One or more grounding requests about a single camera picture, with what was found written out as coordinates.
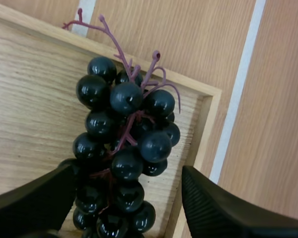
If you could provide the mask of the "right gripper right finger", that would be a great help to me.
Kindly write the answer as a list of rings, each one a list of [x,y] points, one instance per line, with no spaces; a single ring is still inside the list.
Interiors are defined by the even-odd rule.
[[[222,189],[192,166],[182,168],[182,204],[194,238],[298,238],[298,220]]]

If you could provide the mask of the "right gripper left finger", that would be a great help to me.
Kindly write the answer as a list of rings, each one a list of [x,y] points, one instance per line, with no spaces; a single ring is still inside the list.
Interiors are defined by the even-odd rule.
[[[75,173],[62,166],[0,195],[0,238],[58,231],[75,199]]]

